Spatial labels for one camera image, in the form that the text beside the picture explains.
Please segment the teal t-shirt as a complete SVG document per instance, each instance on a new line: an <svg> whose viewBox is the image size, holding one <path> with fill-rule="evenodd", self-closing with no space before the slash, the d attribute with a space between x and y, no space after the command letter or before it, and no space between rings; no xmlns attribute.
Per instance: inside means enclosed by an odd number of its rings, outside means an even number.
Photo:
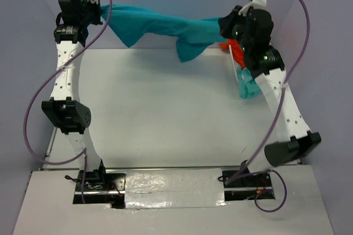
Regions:
<svg viewBox="0 0 353 235"><path fill-rule="evenodd" d="M215 43L227 40L220 35L219 18L186 19L137 7L114 4L109 27L126 47L132 47L145 34L176 37L179 60L189 62Z"/></svg>

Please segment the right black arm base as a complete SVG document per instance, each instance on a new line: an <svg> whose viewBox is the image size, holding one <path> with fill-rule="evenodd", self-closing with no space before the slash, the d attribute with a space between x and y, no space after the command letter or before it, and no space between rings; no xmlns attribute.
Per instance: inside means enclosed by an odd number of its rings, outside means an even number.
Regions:
<svg viewBox="0 0 353 235"><path fill-rule="evenodd" d="M217 178L223 183L226 201L254 200L257 195L259 195L259 200L275 198L269 173L240 178L226 185L224 181L228 180L235 172L237 171L223 170L222 175Z"/></svg>

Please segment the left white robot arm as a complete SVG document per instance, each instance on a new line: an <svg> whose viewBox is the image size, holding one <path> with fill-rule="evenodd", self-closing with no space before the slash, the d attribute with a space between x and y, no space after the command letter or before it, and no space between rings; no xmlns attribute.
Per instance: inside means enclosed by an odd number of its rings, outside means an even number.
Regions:
<svg viewBox="0 0 353 235"><path fill-rule="evenodd" d="M55 84L49 100L41 108L52 124L69 140L79 158L79 176L95 190L108 184L103 161L96 153L89 133L90 109L80 102L79 73L88 26L102 24L99 5L88 0L58 0L61 8L56 18L54 38L57 48Z"/></svg>

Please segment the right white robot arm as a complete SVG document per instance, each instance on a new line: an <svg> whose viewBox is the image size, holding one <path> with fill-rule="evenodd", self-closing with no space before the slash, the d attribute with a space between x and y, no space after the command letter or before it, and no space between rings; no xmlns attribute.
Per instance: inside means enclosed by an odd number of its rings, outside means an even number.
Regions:
<svg viewBox="0 0 353 235"><path fill-rule="evenodd" d="M287 82L287 72L277 49L270 44L274 27L271 14L264 9L249 8L245 14L241 6L219 19L220 34L235 40L243 54L245 67L259 86L274 120L270 132L277 141L268 142L266 135L255 153L243 162L240 180L252 186L259 172L290 163L309 155L322 138L305 122Z"/></svg>

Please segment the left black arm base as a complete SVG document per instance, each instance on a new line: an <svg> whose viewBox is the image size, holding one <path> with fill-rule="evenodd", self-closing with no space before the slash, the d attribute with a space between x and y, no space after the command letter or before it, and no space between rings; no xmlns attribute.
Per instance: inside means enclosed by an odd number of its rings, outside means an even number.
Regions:
<svg viewBox="0 0 353 235"><path fill-rule="evenodd" d="M104 183L85 182L65 175L65 179L76 184L73 204L107 204L113 209L125 208L125 173L108 173Z"/></svg>

